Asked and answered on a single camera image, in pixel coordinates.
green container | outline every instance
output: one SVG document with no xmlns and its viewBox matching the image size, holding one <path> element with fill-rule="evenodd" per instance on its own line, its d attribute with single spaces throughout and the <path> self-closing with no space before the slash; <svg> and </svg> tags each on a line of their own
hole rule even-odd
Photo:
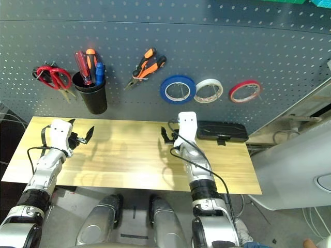
<svg viewBox="0 0 331 248">
<path fill-rule="evenodd" d="M 288 4 L 303 4 L 305 0 L 262 0 L 268 2 L 288 3 Z"/>
</svg>

blue tape roll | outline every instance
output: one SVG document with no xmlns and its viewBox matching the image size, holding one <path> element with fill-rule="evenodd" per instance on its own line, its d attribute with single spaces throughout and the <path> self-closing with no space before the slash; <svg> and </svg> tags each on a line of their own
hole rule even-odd
<svg viewBox="0 0 331 248">
<path fill-rule="evenodd" d="M 189 93 L 184 98 L 173 98 L 167 94 L 170 85 L 181 83 L 189 89 Z M 196 93 L 195 82 L 187 76 L 175 75 L 163 81 L 160 87 L 160 94 L 164 101 L 172 104 L 184 104 L 191 101 Z"/>
</svg>

gray floor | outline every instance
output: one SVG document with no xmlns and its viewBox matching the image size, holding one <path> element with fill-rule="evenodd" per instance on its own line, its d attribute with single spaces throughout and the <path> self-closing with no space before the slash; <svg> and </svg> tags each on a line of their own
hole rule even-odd
<svg viewBox="0 0 331 248">
<path fill-rule="evenodd" d="M 112 232 L 111 240 L 119 243 L 145 244 L 155 247 L 153 230 L 148 223 L 148 199 L 153 194 L 164 197 L 173 207 L 182 224 L 188 243 L 191 239 L 191 197 L 188 192 L 148 191 L 133 189 L 112 188 L 77 188 L 75 193 L 58 190 L 53 196 L 54 207 L 47 217 L 43 227 L 41 248 L 44 247 L 71 247 L 74 245 L 77 233 L 89 212 L 103 197 L 109 194 L 121 193 L 124 196 L 123 220 L 117 230 Z M 240 209 L 240 197 L 232 195 L 235 211 Z M 318 242 L 307 226 L 301 209 L 269 211 L 259 206 L 266 216 L 267 223 L 262 214 L 252 204 L 245 205 L 241 219 L 247 225 L 251 236 L 266 245 L 275 248 L 302 247 L 306 238 Z M 331 208 L 319 208 L 329 226 L 331 226 Z M 315 224 L 323 234 L 325 230 L 316 216 Z M 120 234 L 147 236 L 148 239 L 123 238 Z"/>
</svg>

scissors handle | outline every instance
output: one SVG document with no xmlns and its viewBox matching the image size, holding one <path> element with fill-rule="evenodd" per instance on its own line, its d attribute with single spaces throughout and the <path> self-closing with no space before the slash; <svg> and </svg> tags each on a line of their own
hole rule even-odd
<svg viewBox="0 0 331 248">
<path fill-rule="evenodd" d="M 62 88 L 62 89 L 69 89 L 71 86 L 71 76 L 69 74 L 69 72 L 67 72 L 65 69 L 62 68 L 52 68 L 52 71 L 50 72 L 51 77 L 54 81 L 54 79 L 57 80 L 58 85 Z M 59 75 L 63 74 L 64 76 L 67 77 L 67 84 L 65 84 L 60 78 Z"/>
<path fill-rule="evenodd" d="M 62 68 L 52 68 L 51 66 L 41 66 L 37 69 L 37 75 L 40 75 L 43 71 L 48 71 L 50 73 L 52 81 L 49 82 L 43 76 L 39 78 L 40 81 L 42 81 L 47 86 L 51 87 L 52 89 L 68 89 L 71 86 L 71 76 L 70 74 L 62 69 Z M 67 84 L 64 84 L 64 82 L 59 78 L 59 74 L 63 74 L 67 77 Z"/>
</svg>

robot leg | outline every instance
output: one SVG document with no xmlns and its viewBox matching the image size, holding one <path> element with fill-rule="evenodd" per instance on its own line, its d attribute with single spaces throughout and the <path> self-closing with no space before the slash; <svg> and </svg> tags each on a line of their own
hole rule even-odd
<svg viewBox="0 0 331 248">
<path fill-rule="evenodd" d="M 149 200 L 149 221 L 158 248 L 187 248 L 182 226 L 168 202 L 158 196 Z"/>
<path fill-rule="evenodd" d="M 102 199 L 91 211 L 82 225 L 76 245 L 107 242 L 122 216 L 123 197 L 109 195 Z"/>
</svg>

